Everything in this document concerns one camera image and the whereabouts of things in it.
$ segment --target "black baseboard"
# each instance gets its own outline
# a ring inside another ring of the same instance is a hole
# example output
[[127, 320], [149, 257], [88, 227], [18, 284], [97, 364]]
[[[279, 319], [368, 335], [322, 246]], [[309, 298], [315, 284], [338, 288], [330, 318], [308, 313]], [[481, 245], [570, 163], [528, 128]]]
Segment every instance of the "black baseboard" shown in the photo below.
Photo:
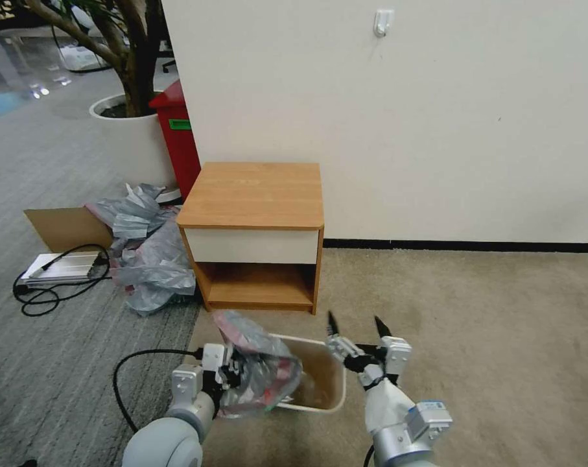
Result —
[[324, 239], [323, 246], [324, 248], [365, 248], [371, 250], [588, 253], [588, 243]]

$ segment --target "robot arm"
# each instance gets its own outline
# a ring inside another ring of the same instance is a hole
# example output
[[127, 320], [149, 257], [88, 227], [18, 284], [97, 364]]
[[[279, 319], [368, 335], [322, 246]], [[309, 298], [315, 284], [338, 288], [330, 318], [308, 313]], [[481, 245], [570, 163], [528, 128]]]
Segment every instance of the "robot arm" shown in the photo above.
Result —
[[172, 402], [164, 418], [136, 432], [123, 453], [125, 467], [200, 467], [201, 444], [218, 413], [228, 382], [223, 370], [231, 348], [207, 344], [202, 365], [183, 364], [172, 372]]
[[329, 313], [326, 345], [348, 370], [358, 374], [365, 390], [365, 424], [373, 439], [374, 465], [433, 466], [426, 459], [452, 418], [441, 401], [415, 404], [397, 386], [412, 348], [404, 339], [391, 336], [378, 317], [375, 321], [380, 345], [356, 345], [339, 334]]

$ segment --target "soil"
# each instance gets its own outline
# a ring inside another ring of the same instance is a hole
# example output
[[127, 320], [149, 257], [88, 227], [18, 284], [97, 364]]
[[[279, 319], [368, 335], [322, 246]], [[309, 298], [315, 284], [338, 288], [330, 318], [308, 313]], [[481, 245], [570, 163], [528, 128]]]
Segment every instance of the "soil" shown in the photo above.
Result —
[[107, 118], [127, 118], [127, 105], [125, 105], [125, 102], [122, 102], [114, 107], [105, 108], [101, 112], [101, 116]]

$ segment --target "gray plastic bag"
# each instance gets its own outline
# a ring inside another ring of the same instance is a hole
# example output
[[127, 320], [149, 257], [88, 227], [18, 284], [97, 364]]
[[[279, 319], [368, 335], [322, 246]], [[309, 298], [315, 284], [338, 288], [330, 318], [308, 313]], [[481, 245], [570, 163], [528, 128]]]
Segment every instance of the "gray plastic bag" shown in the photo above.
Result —
[[115, 283], [126, 287], [126, 303], [142, 316], [155, 313], [175, 294], [193, 295], [196, 287], [174, 217], [138, 249], [123, 250], [110, 274]]
[[164, 187], [140, 184], [126, 188], [124, 198], [100, 199], [87, 203], [86, 208], [110, 227], [116, 238], [144, 239], [169, 218], [169, 212], [160, 209], [156, 201]]
[[266, 412], [296, 390], [302, 362], [279, 337], [234, 310], [214, 311], [213, 318], [241, 362], [241, 384], [222, 395], [218, 416], [238, 418]]

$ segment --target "white wall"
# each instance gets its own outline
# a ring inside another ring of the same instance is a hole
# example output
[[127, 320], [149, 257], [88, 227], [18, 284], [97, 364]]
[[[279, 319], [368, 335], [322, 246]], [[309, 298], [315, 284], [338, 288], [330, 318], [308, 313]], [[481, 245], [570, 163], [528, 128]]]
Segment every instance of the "white wall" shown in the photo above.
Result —
[[588, 242], [588, 0], [164, 8], [201, 161], [320, 162], [326, 237]]

